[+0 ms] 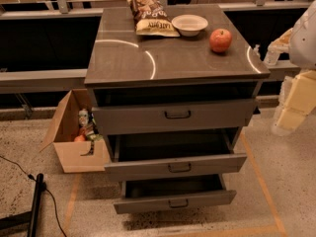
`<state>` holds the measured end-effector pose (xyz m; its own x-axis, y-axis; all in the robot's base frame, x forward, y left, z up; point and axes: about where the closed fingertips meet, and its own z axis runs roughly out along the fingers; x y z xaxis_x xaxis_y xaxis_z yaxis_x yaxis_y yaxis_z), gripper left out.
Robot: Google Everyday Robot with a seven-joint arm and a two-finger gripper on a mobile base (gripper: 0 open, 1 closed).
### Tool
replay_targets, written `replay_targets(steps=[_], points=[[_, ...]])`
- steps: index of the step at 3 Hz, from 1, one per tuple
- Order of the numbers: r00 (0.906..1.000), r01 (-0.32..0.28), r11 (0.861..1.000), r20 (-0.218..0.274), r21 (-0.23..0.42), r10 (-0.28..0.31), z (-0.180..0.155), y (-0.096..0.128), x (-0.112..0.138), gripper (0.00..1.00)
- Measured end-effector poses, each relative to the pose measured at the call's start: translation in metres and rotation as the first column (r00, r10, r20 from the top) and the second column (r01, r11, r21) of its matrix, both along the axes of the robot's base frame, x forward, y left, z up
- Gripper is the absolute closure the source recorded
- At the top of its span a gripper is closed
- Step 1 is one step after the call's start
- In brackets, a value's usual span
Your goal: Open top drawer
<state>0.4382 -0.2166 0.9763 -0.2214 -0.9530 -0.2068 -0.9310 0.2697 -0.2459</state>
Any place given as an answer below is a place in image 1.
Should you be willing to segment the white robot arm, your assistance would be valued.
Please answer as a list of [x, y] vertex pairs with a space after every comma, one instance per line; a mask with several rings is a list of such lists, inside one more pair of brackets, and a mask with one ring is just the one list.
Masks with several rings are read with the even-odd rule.
[[282, 53], [301, 71], [294, 78], [286, 76], [281, 84], [272, 127], [279, 136], [296, 131], [316, 108], [316, 1], [291, 29], [271, 42], [264, 62], [276, 65]]

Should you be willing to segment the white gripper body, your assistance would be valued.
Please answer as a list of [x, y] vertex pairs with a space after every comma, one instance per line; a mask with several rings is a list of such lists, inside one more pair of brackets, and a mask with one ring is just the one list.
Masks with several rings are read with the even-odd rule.
[[292, 29], [288, 29], [280, 37], [273, 40], [269, 46], [266, 53], [264, 63], [268, 66], [274, 66], [277, 64], [279, 56], [282, 53], [288, 53], [289, 49], [289, 39], [292, 34]]

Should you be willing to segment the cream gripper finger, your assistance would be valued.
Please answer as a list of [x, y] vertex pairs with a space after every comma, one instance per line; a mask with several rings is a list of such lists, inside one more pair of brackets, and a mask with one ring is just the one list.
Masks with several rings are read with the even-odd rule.
[[272, 133], [278, 136], [286, 136], [295, 132], [305, 121], [306, 116], [292, 110], [277, 107], [274, 114]]
[[303, 71], [294, 78], [286, 76], [278, 101], [285, 109], [309, 115], [316, 108], [316, 71]]

